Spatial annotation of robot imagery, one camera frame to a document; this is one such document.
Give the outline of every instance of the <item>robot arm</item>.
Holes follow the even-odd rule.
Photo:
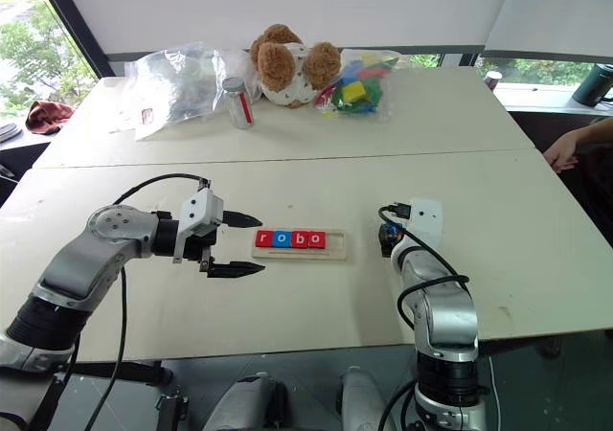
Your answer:
[[[427,245],[441,240],[440,203],[415,199],[407,228]],[[404,237],[394,247],[392,265],[409,289],[451,273],[426,248]],[[485,431],[485,403],[479,397],[477,313],[466,288],[455,281],[409,293],[404,303],[413,313],[418,354],[416,410],[423,424],[435,430]]]
[[[0,333],[0,424],[4,418],[18,429],[46,429],[55,407],[47,417],[36,417],[49,404],[57,404],[65,386],[54,373],[71,356],[87,319],[129,260],[157,255],[173,257],[174,263],[199,261],[200,271],[210,278],[236,278],[264,269],[243,261],[215,263],[211,246],[221,223],[261,225],[249,215],[224,212],[223,201],[208,187],[185,201],[179,220],[170,213],[144,213],[124,205],[92,214],[85,230],[51,260],[15,319]]]

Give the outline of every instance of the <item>black cable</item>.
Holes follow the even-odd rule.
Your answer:
[[[430,254],[432,254],[440,263],[443,264],[443,266],[447,269],[447,271],[449,273],[451,273],[452,275],[457,275],[458,273],[456,272],[456,270],[453,268],[453,266],[451,266],[449,264],[448,261],[446,261],[437,251],[435,251],[434,249],[432,249],[430,246],[428,246],[428,244],[426,244],[424,241],[422,241],[420,238],[416,237],[415,235],[413,235],[411,232],[409,232],[406,228],[404,228],[401,224],[394,222],[393,220],[391,220],[389,217],[387,217],[385,214],[386,211],[388,213],[392,213],[392,209],[394,208],[394,206],[383,206],[381,208],[379,208],[378,210],[378,214],[379,217],[381,218],[381,220],[383,220],[385,223],[388,223],[396,228],[398,228],[404,235],[406,235],[407,237],[409,237],[410,239],[412,239],[414,242],[416,242],[419,246],[421,246],[422,248],[424,248],[426,251],[428,251]]]
[[[402,431],[406,431],[408,424],[406,422],[406,414],[409,410],[409,404],[413,399],[413,395],[415,394],[415,388],[411,388],[404,397],[404,402],[402,402],[402,409],[400,409],[400,428]]]
[[[199,190],[204,187],[209,187],[209,181],[205,179],[204,177],[200,177],[199,175],[186,174],[183,172],[175,172],[171,174],[158,175],[157,177],[152,177],[146,180],[145,182],[138,184],[136,187],[132,187],[130,190],[128,190],[127,192],[122,194],[119,198],[117,198],[117,200],[113,204],[122,203],[129,196],[132,196],[133,194],[141,190],[143,187],[146,187],[147,185],[150,185],[154,182],[158,182],[164,179],[177,179],[177,178],[197,180],[199,182],[199,187],[198,187]]]
[[[77,335],[77,339],[75,340],[75,349],[73,350],[72,356],[70,356],[70,363],[68,364],[68,368],[66,369],[66,374],[64,375],[64,386],[68,386],[68,380],[73,374],[73,370],[75,369],[75,364],[77,364],[77,356],[79,355],[79,345],[80,345],[80,334]]]
[[[383,409],[383,413],[381,414],[381,420],[379,420],[379,426],[377,427],[377,431],[383,431],[383,428],[385,428],[385,423],[387,422],[387,419],[390,416],[390,412],[392,412],[392,408],[398,402],[398,400],[402,397],[402,395],[404,395],[411,388],[415,387],[415,383],[416,383],[416,380],[411,380],[405,383],[405,385],[402,388],[400,388],[397,391],[397,393],[395,393],[392,396],[392,398],[388,401],[388,403],[385,405],[385,409]]]
[[[468,281],[470,281],[468,276],[452,275],[452,276],[443,276],[442,278],[437,278],[436,280],[425,281],[423,283],[412,285],[411,287],[407,287],[402,292],[400,292],[400,295],[398,295],[398,298],[396,300],[396,309],[398,313],[400,314],[402,321],[404,321],[409,326],[409,328],[415,329],[413,326],[413,322],[409,319],[407,314],[404,312],[404,308],[402,307],[402,303],[404,302],[404,299],[409,294],[412,294],[413,292],[417,290],[425,289],[426,287],[431,287],[437,284],[450,283],[450,282],[466,284],[468,283]]]
[[[150,185],[154,182],[158,182],[160,180],[165,180],[165,179],[177,179],[177,178],[192,179],[192,180],[198,181],[199,190],[205,187],[210,187],[209,180],[205,179],[204,177],[200,177],[199,175],[186,174],[183,172],[174,172],[170,174],[158,175],[157,177],[151,177],[145,182],[142,182],[138,184],[137,186],[132,187],[130,190],[122,194],[119,198],[117,198],[117,200],[113,204],[120,204],[124,202],[126,198],[132,196],[133,194],[141,190],[143,187],[146,187],[147,185]],[[106,390],[104,390],[104,393],[102,394],[100,400],[98,401],[98,405],[96,406],[94,413],[92,414],[89,421],[87,422],[87,425],[85,426],[85,431],[91,431],[92,427],[94,426],[94,423],[96,422],[96,419],[98,418],[98,414],[103,408],[104,403],[106,402],[106,399],[111,394],[111,390],[113,389],[113,385],[115,385],[115,381],[117,380],[117,375],[122,365],[122,361],[124,360],[125,332],[127,329],[127,282],[126,282],[124,267],[122,267],[121,275],[122,275],[122,333],[121,333],[120,342],[119,342],[119,352],[117,353],[117,360],[115,361],[115,368],[113,369],[113,373],[111,374],[108,385],[106,386]],[[75,352],[73,352],[73,355],[74,355],[75,362],[77,362],[77,357],[75,356]]]
[[[106,399],[111,394],[111,390],[113,389],[113,385],[117,380],[117,374],[119,373],[119,368],[122,365],[122,360],[124,359],[124,348],[125,348],[125,331],[127,329],[127,286],[125,282],[125,268],[122,267],[122,334],[120,336],[119,342],[119,352],[117,353],[117,361],[115,362],[115,369],[113,369],[113,374],[111,375],[111,379],[106,386],[106,390],[102,394],[100,400],[98,401],[98,405],[94,410],[94,413],[89,418],[87,425],[85,426],[85,431],[91,431],[96,419],[98,418],[98,414],[102,410]]]

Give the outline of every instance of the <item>tree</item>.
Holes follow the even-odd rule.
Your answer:
[[[29,21],[0,27],[0,58],[17,70],[0,86],[7,114],[23,111],[40,99],[78,105],[96,81],[52,11],[45,2],[38,2]]]
[[[439,65],[439,55],[412,55],[411,60],[426,68],[437,67]]]
[[[483,58],[477,63],[482,77],[489,70],[502,74],[506,83],[536,83],[576,85],[581,83],[592,69],[590,63],[558,60]]]

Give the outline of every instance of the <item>clear plastic bag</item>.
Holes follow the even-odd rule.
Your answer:
[[[390,114],[389,84],[385,78],[397,70],[412,68],[407,56],[394,51],[353,50],[341,52],[338,78],[320,93],[315,108],[328,117]]]
[[[250,100],[261,95],[258,73],[242,50],[196,42],[158,51],[125,65],[124,113],[136,139],[191,118],[225,110],[221,83],[243,78]]]

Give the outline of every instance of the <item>red cloth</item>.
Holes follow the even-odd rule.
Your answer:
[[[64,126],[75,109],[59,102],[34,101],[28,113],[26,127],[34,134],[53,134]]]

